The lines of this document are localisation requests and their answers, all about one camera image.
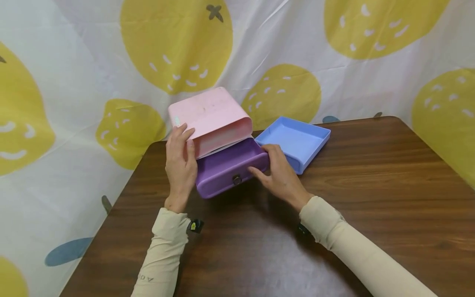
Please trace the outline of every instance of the brown tabletop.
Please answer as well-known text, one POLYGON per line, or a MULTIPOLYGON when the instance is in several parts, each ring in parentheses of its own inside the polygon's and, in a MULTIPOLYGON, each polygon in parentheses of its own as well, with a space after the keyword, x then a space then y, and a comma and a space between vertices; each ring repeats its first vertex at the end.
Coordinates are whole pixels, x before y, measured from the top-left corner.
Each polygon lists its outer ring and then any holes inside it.
MULTIPOLYGON (((440 297, 475 296, 475 192, 401 120, 332 130, 301 180, 440 297)), ((168 195, 165 143, 150 146, 62 296, 130 296, 168 195)), ((210 200, 196 192, 175 296, 369 296, 257 181, 210 200)))

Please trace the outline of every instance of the forearm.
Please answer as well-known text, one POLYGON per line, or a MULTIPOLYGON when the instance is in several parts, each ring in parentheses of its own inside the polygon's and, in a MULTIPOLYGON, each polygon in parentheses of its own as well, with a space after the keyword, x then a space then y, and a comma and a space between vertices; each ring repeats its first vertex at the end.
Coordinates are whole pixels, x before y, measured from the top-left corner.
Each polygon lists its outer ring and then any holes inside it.
POLYGON ((180 256, 188 242, 190 220, 161 208, 152 227, 152 243, 147 251, 132 297, 172 297, 178 277, 180 256))
POLYGON ((322 198, 313 197, 300 218, 315 240, 351 269, 375 297, 436 296, 322 198))

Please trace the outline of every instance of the yellow lemon print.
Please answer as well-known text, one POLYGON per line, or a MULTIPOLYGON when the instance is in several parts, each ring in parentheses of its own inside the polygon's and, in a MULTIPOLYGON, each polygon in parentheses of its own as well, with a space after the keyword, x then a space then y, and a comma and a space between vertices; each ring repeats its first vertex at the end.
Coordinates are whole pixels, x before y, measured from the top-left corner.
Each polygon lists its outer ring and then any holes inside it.
POLYGON ((134 170, 152 143, 165 137, 166 126, 152 107, 126 100, 107 101, 95 137, 125 169, 134 170))
POLYGON ((426 84, 412 107, 414 131, 475 187, 475 69, 446 72, 426 84))
POLYGON ((28 286, 20 270, 0 256, 0 293, 8 297, 27 297, 28 286))
POLYGON ((316 77, 306 69, 280 64, 269 69, 247 93, 241 106, 252 118, 253 129, 267 128, 278 117, 310 122, 320 107, 316 77))
POLYGON ((325 34, 330 45, 347 57, 383 57, 426 35, 449 1, 326 0, 325 34))
POLYGON ((33 77, 1 42, 0 106, 0 175, 4 175, 46 153, 55 134, 33 77))
POLYGON ((231 54, 224 0, 124 0, 120 22, 133 64, 168 94, 214 86, 231 54))

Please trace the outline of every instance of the left hand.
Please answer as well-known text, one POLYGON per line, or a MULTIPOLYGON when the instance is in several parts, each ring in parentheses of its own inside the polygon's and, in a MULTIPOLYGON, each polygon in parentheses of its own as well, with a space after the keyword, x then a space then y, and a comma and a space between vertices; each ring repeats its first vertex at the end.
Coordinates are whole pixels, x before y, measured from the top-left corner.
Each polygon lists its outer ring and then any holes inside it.
POLYGON ((165 171, 170 182, 170 195, 165 200, 165 208, 175 213, 182 213, 185 210, 188 197, 195 186, 198 175, 198 165, 195 158, 195 145, 188 138, 195 132, 192 128, 184 132, 186 124, 180 127, 173 127, 167 141, 167 163, 165 171), (187 157, 184 158, 186 145, 187 157))

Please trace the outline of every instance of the right hand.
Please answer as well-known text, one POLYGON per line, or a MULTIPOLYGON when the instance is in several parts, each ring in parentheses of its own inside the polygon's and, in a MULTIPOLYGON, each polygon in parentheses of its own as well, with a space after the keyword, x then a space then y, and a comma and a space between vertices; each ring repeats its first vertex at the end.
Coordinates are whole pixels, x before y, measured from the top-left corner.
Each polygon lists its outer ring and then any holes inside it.
POLYGON ((289 203, 300 212, 314 195, 304 188, 279 145, 266 144, 262 148, 269 153, 270 176, 263 174, 255 167, 249 167, 248 170, 273 195, 289 203))

